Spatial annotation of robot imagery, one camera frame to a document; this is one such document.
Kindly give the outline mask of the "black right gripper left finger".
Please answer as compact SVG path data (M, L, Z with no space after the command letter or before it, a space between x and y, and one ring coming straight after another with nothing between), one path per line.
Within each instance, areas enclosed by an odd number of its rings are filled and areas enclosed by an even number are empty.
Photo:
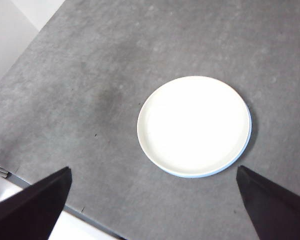
M47 240L64 209L72 171L64 167L0 202L0 240Z

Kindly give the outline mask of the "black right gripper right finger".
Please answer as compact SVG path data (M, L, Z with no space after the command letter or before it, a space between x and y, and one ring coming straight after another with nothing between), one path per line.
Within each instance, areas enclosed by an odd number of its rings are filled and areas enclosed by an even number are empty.
M241 165L236 181L261 240L300 240L300 196Z

